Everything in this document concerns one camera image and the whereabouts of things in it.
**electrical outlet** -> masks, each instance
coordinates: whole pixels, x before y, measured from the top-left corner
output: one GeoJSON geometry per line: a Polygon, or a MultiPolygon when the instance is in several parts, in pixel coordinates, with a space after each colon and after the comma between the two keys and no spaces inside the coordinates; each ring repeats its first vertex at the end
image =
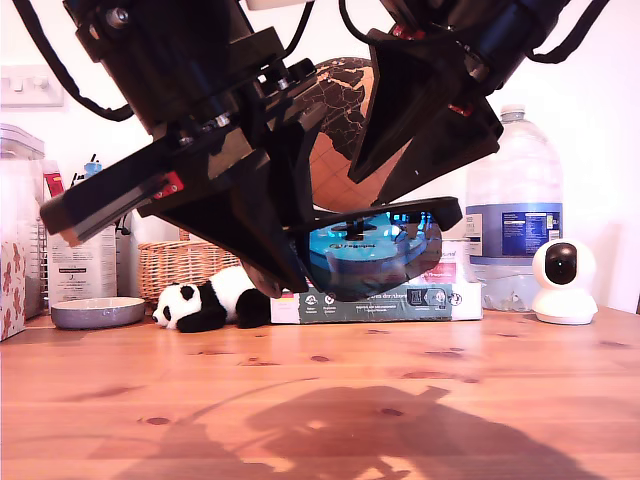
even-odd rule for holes
{"type": "Polygon", "coordinates": [[[47,65],[2,65],[2,107],[64,106],[65,92],[47,65]]]}

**water bottle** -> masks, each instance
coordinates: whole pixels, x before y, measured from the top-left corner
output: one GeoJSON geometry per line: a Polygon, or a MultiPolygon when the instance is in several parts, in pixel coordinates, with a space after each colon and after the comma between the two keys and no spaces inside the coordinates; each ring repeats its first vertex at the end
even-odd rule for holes
{"type": "Polygon", "coordinates": [[[500,150],[468,170],[466,236],[483,307],[527,312],[540,288],[533,256],[562,238],[562,167],[524,106],[506,106],[501,116],[500,150]]]}

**panda plush toy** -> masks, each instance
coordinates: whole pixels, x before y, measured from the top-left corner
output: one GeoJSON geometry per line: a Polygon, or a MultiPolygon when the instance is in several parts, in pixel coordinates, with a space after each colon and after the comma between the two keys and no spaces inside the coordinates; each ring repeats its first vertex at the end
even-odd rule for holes
{"type": "Polygon", "coordinates": [[[256,328],[271,323],[271,300],[257,290],[244,268],[229,267],[204,285],[174,283],[163,290],[153,320],[183,333],[208,332],[236,323],[256,328]]]}

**black cable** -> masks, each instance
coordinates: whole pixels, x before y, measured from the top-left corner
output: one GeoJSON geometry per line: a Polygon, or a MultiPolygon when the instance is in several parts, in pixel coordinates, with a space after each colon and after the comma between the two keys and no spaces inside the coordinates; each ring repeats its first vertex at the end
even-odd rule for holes
{"type": "Polygon", "coordinates": [[[313,6],[315,5],[315,3],[316,2],[314,0],[313,2],[308,2],[304,6],[304,10],[302,12],[302,18],[300,19],[300,23],[298,24],[298,28],[296,29],[295,35],[291,39],[291,43],[289,43],[289,46],[284,51],[284,57],[282,57],[283,59],[291,55],[294,52],[294,50],[298,47],[298,44],[300,43],[300,39],[302,38],[302,34],[304,33],[304,30],[307,28],[307,24],[309,23],[309,17],[311,16],[311,11],[313,10],[313,6]]]}
{"type": "Polygon", "coordinates": [[[487,23],[495,20],[497,15],[502,12],[502,8],[498,8],[497,11],[491,15],[489,15],[485,20],[478,22],[470,27],[461,28],[456,31],[447,31],[435,35],[430,35],[428,38],[422,40],[376,40],[371,38],[369,35],[365,35],[361,31],[359,31],[356,26],[351,21],[349,17],[349,12],[347,12],[347,1],[346,0],[338,0],[338,7],[340,9],[340,16],[342,17],[342,21],[344,22],[349,33],[353,35],[356,39],[360,40],[362,43],[366,43],[367,45],[371,45],[374,47],[392,47],[392,48],[405,48],[408,46],[430,46],[436,45],[441,42],[450,42],[451,40],[459,40],[463,36],[468,35],[476,30],[481,30],[486,26],[487,23]]]}
{"type": "Polygon", "coordinates": [[[80,105],[91,110],[96,115],[114,122],[121,122],[133,116],[133,111],[129,105],[124,105],[116,110],[112,110],[110,108],[105,109],[93,100],[83,97],[80,94],[78,85],[76,85],[76,82],[69,74],[69,71],[60,61],[60,58],[51,46],[51,43],[49,43],[49,40],[42,29],[42,25],[40,24],[40,20],[38,19],[38,14],[33,9],[31,2],[29,0],[13,0],[13,4],[20,15],[20,18],[22,18],[22,22],[27,28],[27,31],[29,32],[29,35],[36,47],[38,47],[38,50],[46,60],[62,87],[74,100],[76,100],[80,105]]]}
{"type": "Polygon", "coordinates": [[[604,7],[607,6],[609,0],[593,0],[587,9],[584,11],[578,22],[576,23],[571,33],[567,35],[567,38],[558,45],[556,48],[551,50],[549,53],[533,53],[530,51],[527,53],[527,57],[529,60],[532,60],[536,63],[562,63],[569,55],[575,52],[578,47],[582,44],[583,40],[591,30],[591,27],[598,19],[604,7]]]}

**world map globe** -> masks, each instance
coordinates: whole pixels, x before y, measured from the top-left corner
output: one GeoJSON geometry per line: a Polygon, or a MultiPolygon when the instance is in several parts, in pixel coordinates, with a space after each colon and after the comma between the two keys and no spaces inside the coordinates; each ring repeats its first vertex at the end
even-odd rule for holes
{"type": "Polygon", "coordinates": [[[373,66],[366,58],[343,57],[316,66],[318,82],[300,98],[302,105],[327,106],[327,116],[311,152],[313,201],[320,208],[348,212],[371,206],[404,149],[367,179],[348,177],[373,90],[373,66]]]}

